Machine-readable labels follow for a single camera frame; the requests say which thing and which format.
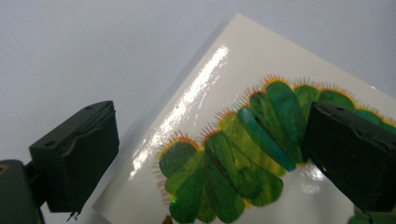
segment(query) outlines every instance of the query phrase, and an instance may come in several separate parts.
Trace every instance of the green caterpillar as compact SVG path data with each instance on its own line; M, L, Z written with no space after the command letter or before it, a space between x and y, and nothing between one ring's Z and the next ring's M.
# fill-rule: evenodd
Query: green caterpillar
M204 130L201 145L179 133L163 147L159 166L176 221L207 223L218 217L229 223L247 206L276 201L283 189L280 177L305 163L301 147L312 102L338 105L396 133L391 120L358 107L345 91L319 83L291 87L270 77L248 89L242 101L235 111L217 114L217 127Z

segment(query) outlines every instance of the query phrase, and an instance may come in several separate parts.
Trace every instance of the white background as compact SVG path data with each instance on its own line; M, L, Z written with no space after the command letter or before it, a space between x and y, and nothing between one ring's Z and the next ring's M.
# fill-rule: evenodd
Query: white background
M396 97L396 1L1 1L0 160L113 100L120 154L78 221L235 13ZM49 214L65 223L69 214Z

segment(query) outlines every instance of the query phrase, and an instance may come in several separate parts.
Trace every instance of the glossy white surface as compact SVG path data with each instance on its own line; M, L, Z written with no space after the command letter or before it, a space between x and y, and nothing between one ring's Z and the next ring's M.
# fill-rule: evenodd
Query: glossy white surface
M28 162L43 134L114 100L120 155L76 222L108 223L90 206L235 13L396 97L395 11L391 0L1 1L0 159Z
M374 90L288 39L237 15L192 70L175 96L143 135L95 204L112 223L161 223L168 213L157 154L174 132L197 140L215 115L241 102L248 87L268 75L290 83L311 80L353 93L361 105L383 115L396 111L396 100ZM264 208L247 209L236 223L347 223L353 204L312 164L287 174L279 200Z

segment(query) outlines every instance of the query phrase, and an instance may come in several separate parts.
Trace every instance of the printed illustration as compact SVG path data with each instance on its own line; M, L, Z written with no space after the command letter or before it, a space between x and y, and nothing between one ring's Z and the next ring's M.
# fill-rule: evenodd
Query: printed illustration
M175 133L159 154L174 220L191 223L236 221L246 207L263 207L281 195L280 178L304 165L302 143L312 102L343 107L396 133L394 122L359 105L334 86L307 80L293 84L268 77L246 90L235 109L216 115L216 126L203 130L203 141Z

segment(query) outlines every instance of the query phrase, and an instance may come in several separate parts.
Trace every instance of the screw hole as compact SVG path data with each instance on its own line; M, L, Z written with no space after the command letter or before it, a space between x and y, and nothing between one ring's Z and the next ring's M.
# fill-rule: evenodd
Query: screw hole
M53 146L53 145L55 145L55 141L49 141L48 143L46 143L46 144L44 144L44 147L50 147L50 146Z
M0 175L4 174L8 170L8 165L0 164Z

